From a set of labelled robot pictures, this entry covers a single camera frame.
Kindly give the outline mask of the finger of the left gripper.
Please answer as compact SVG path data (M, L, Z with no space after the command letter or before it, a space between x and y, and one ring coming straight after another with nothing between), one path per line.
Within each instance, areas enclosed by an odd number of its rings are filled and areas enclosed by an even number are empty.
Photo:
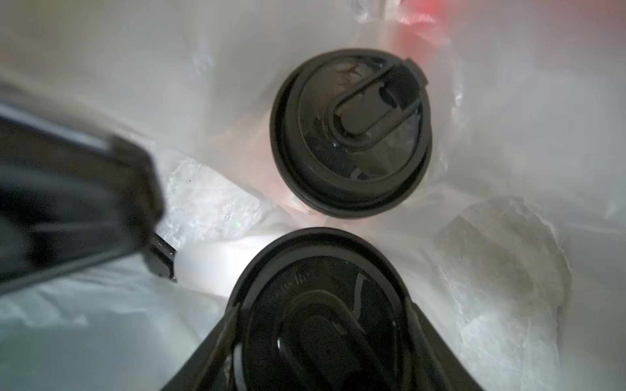
M2 103L2 292L144 249L164 213L156 174L124 138Z

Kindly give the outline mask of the black lid red cup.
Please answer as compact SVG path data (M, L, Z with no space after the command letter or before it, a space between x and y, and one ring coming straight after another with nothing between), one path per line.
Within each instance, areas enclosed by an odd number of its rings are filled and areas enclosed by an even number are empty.
M314 227L274 240L229 301L240 311L235 389L411 389L408 295L383 254L352 233Z
M433 150L427 78L411 59L342 49L299 65L276 95L272 156L305 205L368 218L406 200Z

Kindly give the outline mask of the clear plastic bag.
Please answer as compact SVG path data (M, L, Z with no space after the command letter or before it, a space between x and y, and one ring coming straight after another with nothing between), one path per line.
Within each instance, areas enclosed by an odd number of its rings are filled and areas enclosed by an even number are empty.
M358 47L423 69L434 151L343 220L288 189L269 122L298 65ZM147 149L177 252L175 282L134 255L3 298L3 389L161 388L306 226L380 249L484 388L625 387L622 1L4 1L1 97Z

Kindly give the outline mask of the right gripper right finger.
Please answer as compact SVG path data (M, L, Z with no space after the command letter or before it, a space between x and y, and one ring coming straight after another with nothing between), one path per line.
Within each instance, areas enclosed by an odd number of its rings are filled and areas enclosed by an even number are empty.
M483 390L417 304L406 299L404 310L412 349L412 389Z

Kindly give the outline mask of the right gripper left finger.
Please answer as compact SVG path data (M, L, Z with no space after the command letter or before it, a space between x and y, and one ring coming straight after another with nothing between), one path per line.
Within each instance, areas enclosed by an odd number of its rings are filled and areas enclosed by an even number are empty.
M233 390L232 354L237 341L239 304L228 308L208 337L162 388L170 390Z

